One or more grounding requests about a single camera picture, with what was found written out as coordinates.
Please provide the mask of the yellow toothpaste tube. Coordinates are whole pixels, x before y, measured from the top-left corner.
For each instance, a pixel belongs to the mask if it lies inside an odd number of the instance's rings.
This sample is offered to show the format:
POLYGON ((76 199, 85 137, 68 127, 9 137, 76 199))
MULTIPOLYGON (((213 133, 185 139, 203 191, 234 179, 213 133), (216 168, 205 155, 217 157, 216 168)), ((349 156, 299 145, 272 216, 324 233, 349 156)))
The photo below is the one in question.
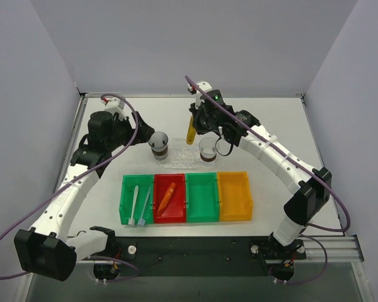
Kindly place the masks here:
POLYGON ((196 137, 196 129, 193 126, 193 117, 190 117, 190 122, 188 125, 188 131, 186 134, 186 143, 188 145, 192 145, 194 143, 195 137, 196 137))

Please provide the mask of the clear plastic cup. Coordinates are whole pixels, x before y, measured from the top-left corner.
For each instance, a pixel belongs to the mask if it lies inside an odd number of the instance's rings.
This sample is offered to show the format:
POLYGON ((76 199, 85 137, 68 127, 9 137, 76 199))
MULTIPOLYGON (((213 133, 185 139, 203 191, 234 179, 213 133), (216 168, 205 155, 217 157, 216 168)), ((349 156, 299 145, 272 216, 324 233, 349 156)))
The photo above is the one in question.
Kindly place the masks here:
POLYGON ((205 137, 199 142, 200 158, 204 162, 212 162, 217 158, 216 143, 217 140, 211 137, 205 137))

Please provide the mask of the dark smoky plastic cup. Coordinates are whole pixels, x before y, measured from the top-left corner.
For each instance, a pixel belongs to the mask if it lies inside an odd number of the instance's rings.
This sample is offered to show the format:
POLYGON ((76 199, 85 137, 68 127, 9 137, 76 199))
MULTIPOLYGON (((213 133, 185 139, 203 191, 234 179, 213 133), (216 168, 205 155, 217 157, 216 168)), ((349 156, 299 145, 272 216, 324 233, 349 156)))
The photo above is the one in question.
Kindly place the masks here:
POLYGON ((168 136, 164 132, 154 132, 148 144, 156 160, 164 160, 168 156, 168 136))

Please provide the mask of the orange toothpaste tube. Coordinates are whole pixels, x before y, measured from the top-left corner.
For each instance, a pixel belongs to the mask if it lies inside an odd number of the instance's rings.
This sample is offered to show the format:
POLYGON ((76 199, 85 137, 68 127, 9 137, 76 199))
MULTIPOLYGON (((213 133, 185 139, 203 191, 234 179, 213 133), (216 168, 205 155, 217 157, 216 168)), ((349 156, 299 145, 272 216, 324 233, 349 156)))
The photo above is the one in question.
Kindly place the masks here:
POLYGON ((165 192, 165 194, 164 194, 164 196, 163 196, 163 198, 162 198, 162 200, 159 204, 159 207, 157 209, 157 215, 158 216, 161 216, 164 213, 165 209, 168 207, 169 202, 171 201, 171 198, 173 196, 173 193, 174 193, 176 187, 177 187, 176 183, 172 182, 169 185, 169 187, 167 188, 167 190, 166 190, 166 192, 165 192))

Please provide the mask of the light blue toothbrush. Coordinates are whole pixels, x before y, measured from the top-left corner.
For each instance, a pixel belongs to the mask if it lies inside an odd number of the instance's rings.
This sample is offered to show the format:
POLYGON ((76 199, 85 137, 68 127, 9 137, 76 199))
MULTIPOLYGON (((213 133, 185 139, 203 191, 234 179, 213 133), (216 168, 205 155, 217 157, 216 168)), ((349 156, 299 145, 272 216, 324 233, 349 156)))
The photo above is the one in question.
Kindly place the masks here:
POLYGON ((142 207, 142 211, 141 211, 141 214, 140 214, 139 221, 137 222, 137 225, 140 226, 140 227, 144 227, 145 224, 146 224, 145 215, 146 215, 146 211, 147 211, 147 205, 149 204, 149 201, 150 201, 151 192, 152 192, 152 187, 149 187, 148 190, 147 190, 146 199, 145 199, 143 207, 142 207))

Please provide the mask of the clear textured holder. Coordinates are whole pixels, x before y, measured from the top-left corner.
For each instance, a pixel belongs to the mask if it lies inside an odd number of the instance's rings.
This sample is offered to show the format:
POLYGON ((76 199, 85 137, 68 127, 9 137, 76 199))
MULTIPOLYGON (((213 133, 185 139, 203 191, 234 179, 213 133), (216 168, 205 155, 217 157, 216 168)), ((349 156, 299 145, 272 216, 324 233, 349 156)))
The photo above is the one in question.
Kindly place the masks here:
POLYGON ((197 146, 188 145, 183 138, 172 139, 168 150, 168 159, 172 168, 197 169, 201 167, 197 146))

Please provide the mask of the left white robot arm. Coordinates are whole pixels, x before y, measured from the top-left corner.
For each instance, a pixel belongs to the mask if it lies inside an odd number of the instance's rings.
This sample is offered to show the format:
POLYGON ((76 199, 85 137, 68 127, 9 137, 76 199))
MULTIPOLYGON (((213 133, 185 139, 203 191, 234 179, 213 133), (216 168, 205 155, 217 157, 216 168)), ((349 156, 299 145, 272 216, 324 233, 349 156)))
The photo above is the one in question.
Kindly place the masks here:
POLYGON ((121 95, 104 94, 104 108, 91 114, 88 132, 71 157, 62 184, 48 206, 28 230, 18 230, 14 245, 21 268, 27 273, 65 281, 76 264, 90 257, 109 259, 119 247, 115 232, 94 226, 73 238, 68 236, 75 215, 108 165, 129 147, 146 143, 154 129, 136 110, 134 122, 123 109, 130 103, 121 95))

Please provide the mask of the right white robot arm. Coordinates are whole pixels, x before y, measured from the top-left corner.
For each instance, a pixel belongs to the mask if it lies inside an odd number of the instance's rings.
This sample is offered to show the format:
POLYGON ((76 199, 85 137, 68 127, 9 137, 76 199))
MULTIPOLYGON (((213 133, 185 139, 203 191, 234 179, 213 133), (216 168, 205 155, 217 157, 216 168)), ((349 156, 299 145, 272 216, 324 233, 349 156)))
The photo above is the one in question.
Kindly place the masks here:
POLYGON ((250 112, 234 111, 208 82, 189 84, 188 92, 196 97, 189 109, 196 134, 215 133, 229 145, 247 151, 292 193, 284 206, 283 220, 270 236, 275 244, 290 246, 328 201, 331 173, 296 157, 250 112))

